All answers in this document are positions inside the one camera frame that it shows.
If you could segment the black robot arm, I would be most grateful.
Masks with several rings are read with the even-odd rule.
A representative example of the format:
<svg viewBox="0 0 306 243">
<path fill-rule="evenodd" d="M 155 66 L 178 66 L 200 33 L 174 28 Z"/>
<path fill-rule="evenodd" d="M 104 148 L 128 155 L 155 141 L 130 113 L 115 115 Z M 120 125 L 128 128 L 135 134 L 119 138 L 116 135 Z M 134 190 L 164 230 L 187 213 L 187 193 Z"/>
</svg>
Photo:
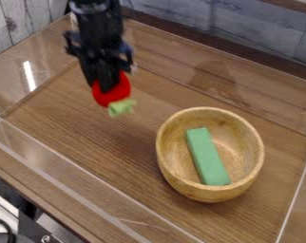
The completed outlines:
<svg viewBox="0 0 306 243">
<path fill-rule="evenodd" d="M 120 83 L 120 72 L 132 72 L 134 50 L 123 40 L 119 0 L 70 0 L 78 28 L 64 32 L 66 52 L 80 61 L 90 86 L 108 93 Z"/>
</svg>

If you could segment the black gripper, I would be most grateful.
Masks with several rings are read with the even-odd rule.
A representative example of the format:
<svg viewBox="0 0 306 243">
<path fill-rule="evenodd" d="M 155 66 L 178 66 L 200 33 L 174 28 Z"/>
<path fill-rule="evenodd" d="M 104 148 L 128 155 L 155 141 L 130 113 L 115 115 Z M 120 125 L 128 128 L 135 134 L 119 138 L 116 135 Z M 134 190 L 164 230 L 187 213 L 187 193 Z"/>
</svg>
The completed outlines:
<svg viewBox="0 0 306 243">
<path fill-rule="evenodd" d="M 123 41 L 122 14 L 71 13 L 70 17 L 71 29 L 64 32 L 66 52 L 79 58 L 88 85 L 98 78 L 102 92 L 107 93 L 119 83 L 119 69 L 132 72 L 135 67 L 132 47 Z"/>
</svg>

